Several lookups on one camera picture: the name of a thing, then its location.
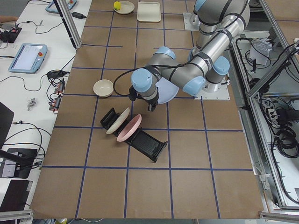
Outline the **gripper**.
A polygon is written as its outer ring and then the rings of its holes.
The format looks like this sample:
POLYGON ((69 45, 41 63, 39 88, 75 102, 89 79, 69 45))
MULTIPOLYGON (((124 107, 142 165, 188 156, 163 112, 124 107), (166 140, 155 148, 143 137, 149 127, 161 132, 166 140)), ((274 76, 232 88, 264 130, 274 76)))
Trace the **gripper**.
POLYGON ((148 111, 153 112, 158 105, 159 92, 158 87, 150 88, 146 92, 138 92, 133 86, 129 88, 129 99, 135 101, 142 99, 148 104, 148 111))

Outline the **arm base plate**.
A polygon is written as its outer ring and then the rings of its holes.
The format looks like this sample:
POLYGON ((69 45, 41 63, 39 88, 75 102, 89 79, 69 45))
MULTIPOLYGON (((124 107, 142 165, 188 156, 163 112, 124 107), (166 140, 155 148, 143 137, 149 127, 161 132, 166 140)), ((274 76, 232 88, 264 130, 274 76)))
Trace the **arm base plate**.
POLYGON ((228 86, 225 84, 226 76, 211 69, 205 76, 206 83, 200 92, 194 97, 195 100, 230 100, 228 86))
POLYGON ((184 26, 187 31, 199 31, 201 20, 195 13, 183 13, 184 26))

